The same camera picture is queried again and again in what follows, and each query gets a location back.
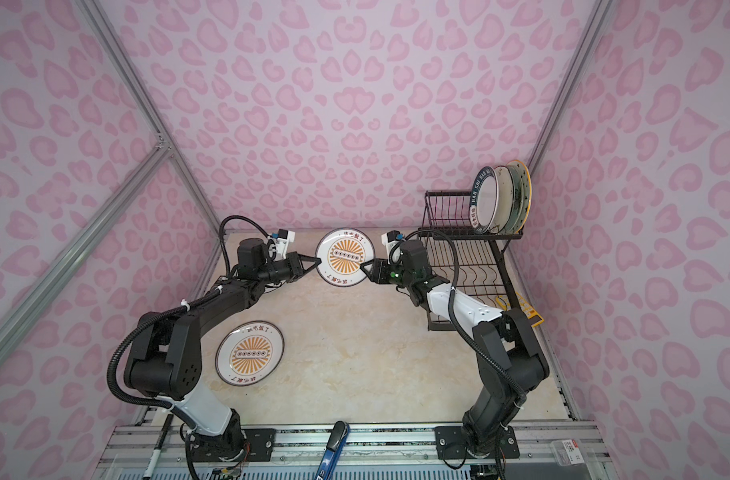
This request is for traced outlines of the small orange sunburst plate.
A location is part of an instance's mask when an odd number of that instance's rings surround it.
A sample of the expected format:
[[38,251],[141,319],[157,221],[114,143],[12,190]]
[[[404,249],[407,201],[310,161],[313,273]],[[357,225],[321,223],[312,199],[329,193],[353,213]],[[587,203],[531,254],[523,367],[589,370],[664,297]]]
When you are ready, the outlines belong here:
[[334,287],[352,287],[366,279],[360,266],[373,260],[374,245],[362,231],[341,228],[328,232],[318,243],[316,256],[321,263],[316,267],[319,276]]

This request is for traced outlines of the green rim lettered plate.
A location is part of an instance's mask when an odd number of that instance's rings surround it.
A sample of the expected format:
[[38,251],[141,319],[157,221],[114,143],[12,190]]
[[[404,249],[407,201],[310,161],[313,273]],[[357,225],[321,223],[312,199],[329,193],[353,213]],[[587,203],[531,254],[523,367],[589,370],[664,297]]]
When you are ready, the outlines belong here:
[[469,217],[476,234],[496,233],[495,216],[498,212],[499,185],[493,167],[483,167],[475,177],[470,193]]

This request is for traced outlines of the cream floral branch plate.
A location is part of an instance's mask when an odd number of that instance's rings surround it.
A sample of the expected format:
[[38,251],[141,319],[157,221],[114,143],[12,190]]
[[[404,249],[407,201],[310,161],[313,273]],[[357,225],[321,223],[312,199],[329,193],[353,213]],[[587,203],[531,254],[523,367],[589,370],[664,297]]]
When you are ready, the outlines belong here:
[[510,169],[506,165],[494,169],[498,182],[498,204],[493,219],[493,231],[503,234],[509,221],[514,202],[514,183]]

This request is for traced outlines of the star and cat plate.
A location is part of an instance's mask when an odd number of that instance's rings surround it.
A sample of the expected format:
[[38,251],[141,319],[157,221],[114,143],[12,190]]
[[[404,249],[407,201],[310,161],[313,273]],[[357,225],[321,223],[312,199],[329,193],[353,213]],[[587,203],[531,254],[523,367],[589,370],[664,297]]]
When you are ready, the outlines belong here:
[[509,165],[518,175],[521,191],[521,205],[518,213],[517,222],[515,223],[515,232],[520,233],[528,219],[531,209],[532,197],[532,180],[528,167],[520,160],[513,160]]

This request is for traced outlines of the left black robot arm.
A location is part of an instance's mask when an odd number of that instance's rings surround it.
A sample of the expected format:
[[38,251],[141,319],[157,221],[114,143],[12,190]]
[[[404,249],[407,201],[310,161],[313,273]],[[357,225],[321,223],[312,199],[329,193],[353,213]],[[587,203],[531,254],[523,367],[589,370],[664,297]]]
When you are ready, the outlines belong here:
[[201,379],[201,339],[229,317],[258,303],[268,287],[293,283],[321,259],[297,252],[269,253],[259,238],[242,241],[236,265],[202,297],[163,312],[148,312],[119,343],[106,372],[110,393],[133,405],[164,409],[186,426],[186,453],[242,461],[248,442],[239,414]]

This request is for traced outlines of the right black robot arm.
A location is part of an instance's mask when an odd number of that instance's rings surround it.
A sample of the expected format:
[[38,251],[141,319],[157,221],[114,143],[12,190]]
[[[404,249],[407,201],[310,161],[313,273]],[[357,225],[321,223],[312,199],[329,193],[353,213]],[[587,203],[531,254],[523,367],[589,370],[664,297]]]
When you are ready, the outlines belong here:
[[463,416],[462,438],[473,456],[501,457],[510,423],[528,394],[549,377],[549,363],[525,312],[494,308],[462,291],[458,249],[451,239],[444,241],[452,258],[449,278],[431,266],[423,241],[395,230],[382,237],[387,256],[366,261],[360,269],[371,282],[393,285],[414,306],[447,319],[474,351],[482,390]]

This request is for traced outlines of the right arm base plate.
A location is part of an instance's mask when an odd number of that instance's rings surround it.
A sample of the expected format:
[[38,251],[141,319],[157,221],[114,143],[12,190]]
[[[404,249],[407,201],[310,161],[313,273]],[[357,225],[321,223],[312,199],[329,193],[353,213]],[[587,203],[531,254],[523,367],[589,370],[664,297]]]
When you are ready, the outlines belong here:
[[448,462],[467,460],[519,459],[521,456],[515,431],[512,427],[499,427],[493,434],[480,439],[465,426],[439,426],[434,428],[437,456]]

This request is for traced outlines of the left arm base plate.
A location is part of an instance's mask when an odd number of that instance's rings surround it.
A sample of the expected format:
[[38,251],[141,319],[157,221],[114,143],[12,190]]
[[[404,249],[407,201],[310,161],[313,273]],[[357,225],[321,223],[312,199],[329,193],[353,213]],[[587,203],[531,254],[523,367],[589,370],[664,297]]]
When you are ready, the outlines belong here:
[[277,430],[273,428],[247,428],[242,430],[240,447],[228,446],[225,440],[194,435],[191,458],[198,463],[269,462],[271,460]]

